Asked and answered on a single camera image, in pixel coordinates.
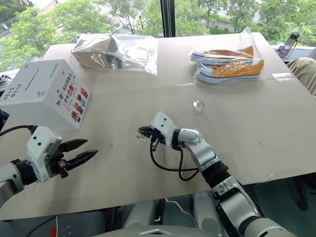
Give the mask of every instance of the white tabletop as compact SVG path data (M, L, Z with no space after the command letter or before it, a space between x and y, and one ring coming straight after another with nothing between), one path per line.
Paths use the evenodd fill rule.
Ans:
M67 157L92 149L99 153L86 164L44 184L31 184L0 210L1 219L87 211L208 190L202 176L183 182L177 172L154 166L149 142L136 138L163 111L179 127L200 128L205 139L243 184L316 171L316 102L296 78L278 81L272 74L290 71L264 40L253 34L265 66L260 80L224 84L196 83L196 64L187 53L196 47L232 45L237 35L165 38L158 41L158 76L144 72L74 68L90 88L81 128L60 132L64 141L89 140ZM73 44L53 45L44 59L64 58L72 66ZM193 102L201 99L202 113ZM5 128L21 124L9 118ZM27 129L0 139L0 161L24 159ZM179 154L159 146L157 161L178 167ZM193 167L185 153L185 167Z

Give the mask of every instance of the shoe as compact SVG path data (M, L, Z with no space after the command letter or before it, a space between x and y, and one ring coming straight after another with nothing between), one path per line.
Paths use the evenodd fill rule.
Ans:
M197 78L207 83L220 83L228 80L257 79L263 68L264 61L248 65L244 60L234 60L222 67L203 65L198 71Z
M210 51L195 50L191 54L190 60L196 63L220 66L230 63L232 60L239 58L246 58L245 62L247 64L251 64L253 62L253 46L239 49L237 51L223 49Z

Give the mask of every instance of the plastic bag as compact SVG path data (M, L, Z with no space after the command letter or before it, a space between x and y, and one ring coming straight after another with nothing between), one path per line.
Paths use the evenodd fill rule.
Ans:
M190 59L197 62L195 78L207 83L257 79L264 65L249 28L238 34L239 48L229 49L228 45L219 48L192 50Z
M157 76L158 40L152 36L82 34L72 54L83 68L145 71Z

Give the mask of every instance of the window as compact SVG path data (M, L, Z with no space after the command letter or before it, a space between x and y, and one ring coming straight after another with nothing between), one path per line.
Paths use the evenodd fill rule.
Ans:
M239 33L246 26L270 44L299 31L298 45L316 46L315 0L174 0L176 36Z
M163 11L169 14L164 23L161 1L171 7ZM249 26L270 44L299 31L298 45L316 46L315 0L2 0L0 21L0 72L37 60L53 44L76 42L80 33L159 38L238 33Z
M0 72L36 61L80 33L163 37L159 0L2 0Z

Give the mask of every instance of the tree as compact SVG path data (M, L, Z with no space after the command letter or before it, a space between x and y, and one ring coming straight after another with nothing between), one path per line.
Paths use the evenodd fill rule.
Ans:
M260 31L271 44L285 42L292 31L299 31L302 45L316 45L316 6L309 0L266 0L260 11Z
M0 72L19 68L33 57L40 56L35 47L23 44L18 36L0 39L0 48Z
M135 33L137 20L145 9L144 0L97 0L96 3L109 3L112 8L111 14L120 17L121 24L127 27L132 34Z
M231 23L235 28L234 33L252 24L258 4L255 0L230 0L227 15L231 16Z
M48 14L35 17L38 8L27 7L18 13L19 22L12 24L14 36L0 39L0 71L21 67L32 58L42 56L52 44L68 43L74 33L56 34L56 26Z
M91 0L68 0L57 4L50 12L50 18L65 32L108 33L115 25L101 15Z
M203 0L200 4L206 9L207 26L211 12L217 13L221 7L227 7L227 3L224 0Z
M6 21L15 16L16 12L24 11L26 6L20 0L0 1L0 22Z
M0 39L1 72L43 56L53 44L70 43L78 33L107 33L114 28L90 0L68 0L45 14L27 7L17 18L11 28L14 36Z
M198 8L197 0L175 1L176 36L206 35L208 28L200 21L203 10ZM144 29L138 30L140 35L163 37L161 8L159 0L151 0L142 13Z

